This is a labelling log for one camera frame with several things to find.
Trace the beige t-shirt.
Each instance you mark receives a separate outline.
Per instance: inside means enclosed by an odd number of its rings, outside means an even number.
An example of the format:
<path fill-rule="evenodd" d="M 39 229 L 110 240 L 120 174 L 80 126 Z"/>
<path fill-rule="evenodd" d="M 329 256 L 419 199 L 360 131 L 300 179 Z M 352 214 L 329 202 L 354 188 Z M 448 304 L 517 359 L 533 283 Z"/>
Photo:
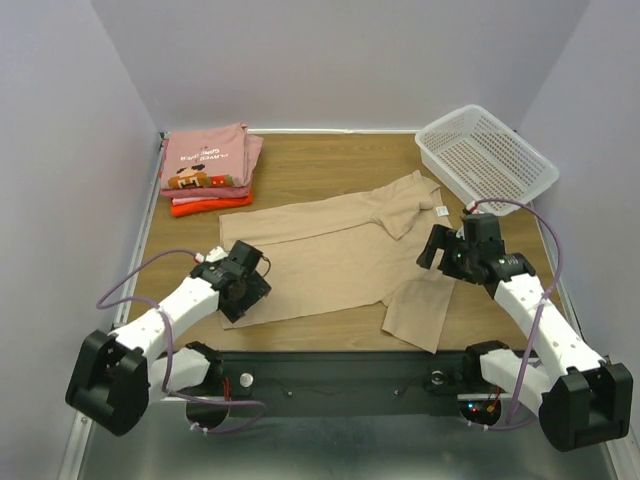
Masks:
<path fill-rule="evenodd" d="M 454 281 L 417 259 L 433 227 L 449 221 L 439 185 L 419 171 L 369 192 L 219 219 L 220 244 L 243 241 L 271 262 L 268 296 L 225 330 L 381 302 L 382 330 L 435 352 Z"/>

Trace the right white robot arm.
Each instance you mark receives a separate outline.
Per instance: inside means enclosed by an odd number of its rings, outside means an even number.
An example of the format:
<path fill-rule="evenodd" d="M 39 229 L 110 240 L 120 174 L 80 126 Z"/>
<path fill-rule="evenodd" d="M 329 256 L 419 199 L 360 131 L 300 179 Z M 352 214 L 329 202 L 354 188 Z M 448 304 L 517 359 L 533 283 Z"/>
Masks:
<path fill-rule="evenodd" d="M 417 259 L 447 277 L 480 285 L 527 334 L 540 367 L 499 341 L 468 347 L 460 366 L 472 390 L 499 387 L 536 415 L 558 451 L 627 436 L 633 377 L 587 345 L 549 300 L 534 267 L 520 253 L 509 254 L 500 223 L 489 213 L 469 214 L 463 228 L 436 225 Z"/>

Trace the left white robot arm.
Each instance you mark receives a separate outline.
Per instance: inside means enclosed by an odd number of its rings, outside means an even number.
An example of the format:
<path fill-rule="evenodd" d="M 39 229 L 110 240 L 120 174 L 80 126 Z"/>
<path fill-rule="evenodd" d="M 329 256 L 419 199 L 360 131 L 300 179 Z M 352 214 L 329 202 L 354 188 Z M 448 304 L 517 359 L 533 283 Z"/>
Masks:
<path fill-rule="evenodd" d="M 213 349 L 194 343 L 174 348 L 177 336 L 205 317 L 222 313 L 241 319 L 271 287 L 257 267 L 259 249 L 237 241 L 229 250 L 191 252 L 194 268 L 163 300 L 144 298 L 147 311 L 109 332 L 95 330 L 81 343 L 65 402 L 111 434 L 122 436 L 141 420 L 148 406 L 177 398 L 230 414 L 251 409 L 262 417 L 259 400 L 234 400 Z"/>

